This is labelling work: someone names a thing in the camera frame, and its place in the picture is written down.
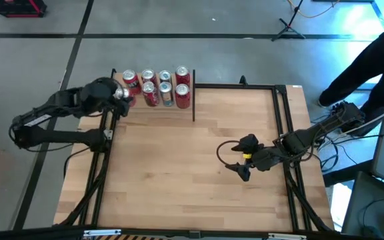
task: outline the concrete floor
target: concrete floor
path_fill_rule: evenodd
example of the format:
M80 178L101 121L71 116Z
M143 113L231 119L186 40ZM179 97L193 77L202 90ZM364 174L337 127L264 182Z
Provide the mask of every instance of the concrete floor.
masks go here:
M46 0L42 19L6 19L0 33L77 33L87 0ZM303 12L319 13L330 3L305 0ZM384 16L384 0L377 0ZM238 0L95 0L85 33L262 33L282 29L278 18L289 19L286 1ZM369 3L342 3L326 14L298 16L294 27L305 34L377 35L383 31ZM249 83L302 85L311 119L326 110L315 105L319 93L354 60L370 41L268 39L83 39L68 87L82 86L118 70L172 69L180 64L197 70L199 83L236 83L245 75ZM44 103L58 90L74 39L0 39L0 149L14 156L0 188L0 230L10 229L33 166L34 154L18 150L9 140L12 118ZM362 104L367 93L351 99ZM78 120L59 119L56 129L73 130ZM372 158L375 139L345 147L356 161ZM53 222L62 168L70 148L47 154L25 227L48 227ZM332 154L327 148L324 159ZM336 169L353 163L341 153Z

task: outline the black pants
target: black pants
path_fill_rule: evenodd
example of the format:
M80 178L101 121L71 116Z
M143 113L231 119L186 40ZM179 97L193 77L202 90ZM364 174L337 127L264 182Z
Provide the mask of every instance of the black pants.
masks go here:
M365 113L366 122L380 116L384 112L384 54L380 48L381 44L384 44L384 41L377 39L364 49L354 62L322 92L319 97L320 103L324 106L336 103L346 98L370 78L382 74L380 81L370 92L368 101L361 108Z

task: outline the tripod stand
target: tripod stand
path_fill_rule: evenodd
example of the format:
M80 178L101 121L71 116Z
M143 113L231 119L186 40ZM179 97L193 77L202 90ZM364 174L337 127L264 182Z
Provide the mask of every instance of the tripod stand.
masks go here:
M284 29L282 29L282 30L278 33L278 35L277 35L276 37L272 38L272 41L275 41L275 40L279 39L279 38L282 36L282 34L284 34L285 32L288 32L288 31L292 31L292 32L296 33L296 34L297 34L298 36L300 36L300 38L302 38L302 39L305 39L305 38L306 38L306 37L303 36L301 33L299 33L298 31L296 31L294 28L291 27L291 24L293 23L293 20L294 20L294 18L296 17L296 14L297 14L297 12L299 11L302 2L303 2L303 0L300 0L299 5L298 5L297 7L294 8L294 14L293 14L293 16L292 16L292 18L291 18L291 20L290 20L290 22L289 22L288 24L287 24L283 19L279 19L279 20L284 24Z

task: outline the wooden tabletop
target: wooden tabletop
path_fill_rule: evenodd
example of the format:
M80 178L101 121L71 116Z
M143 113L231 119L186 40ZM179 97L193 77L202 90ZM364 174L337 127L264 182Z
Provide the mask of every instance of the wooden tabletop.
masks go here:
M300 86L287 86L294 129L310 126ZM216 158L217 146L254 133L269 146L278 137L268 90L196 89L191 109L150 108L138 99L115 130L99 226L142 229L292 231L282 165L252 170L249 182ZM283 111L283 128L287 129ZM100 119L82 118L81 130L98 128ZM230 163L242 155L221 149ZM84 145L74 145L73 152ZM70 160L55 223L66 218L84 194L92 153ZM320 164L301 164L307 199L332 227ZM303 227L296 200L299 225ZM88 211L87 220L92 211Z

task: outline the person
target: person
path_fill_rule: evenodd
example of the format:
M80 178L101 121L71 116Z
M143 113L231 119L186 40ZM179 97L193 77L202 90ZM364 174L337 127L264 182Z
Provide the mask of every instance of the person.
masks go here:
M322 92L318 105L328 107L350 95L360 85L372 77L382 74L380 81L371 90L367 102L360 108L365 114L365 123L384 113L384 32L362 51L342 74ZM379 121L363 127L352 135L363 136L370 132ZM355 128L362 123L354 122L344 125L343 132Z

